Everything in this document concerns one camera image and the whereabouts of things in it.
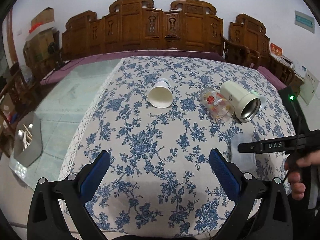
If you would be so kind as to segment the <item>person's right hand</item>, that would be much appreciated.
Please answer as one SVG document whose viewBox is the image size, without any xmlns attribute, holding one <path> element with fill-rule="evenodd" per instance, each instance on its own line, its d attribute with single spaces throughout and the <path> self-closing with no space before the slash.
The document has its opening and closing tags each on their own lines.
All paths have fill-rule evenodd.
<svg viewBox="0 0 320 240">
<path fill-rule="evenodd" d="M 291 194 L 294 200 L 302 200 L 304 193 L 306 191 L 306 186 L 303 183 L 301 172 L 294 170 L 292 165 L 291 157 L 287 157 L 285 161 L 285 170 L 289 171 L 287 175 L 287 180 L 291 186 Z M 320 164 L 320 152 L 319 150 L 309 153 L 308 155 L 298 159 L 296 165 L 299 168 L 304 168 L 308 166 L 319 166 Z"/>
</svg>

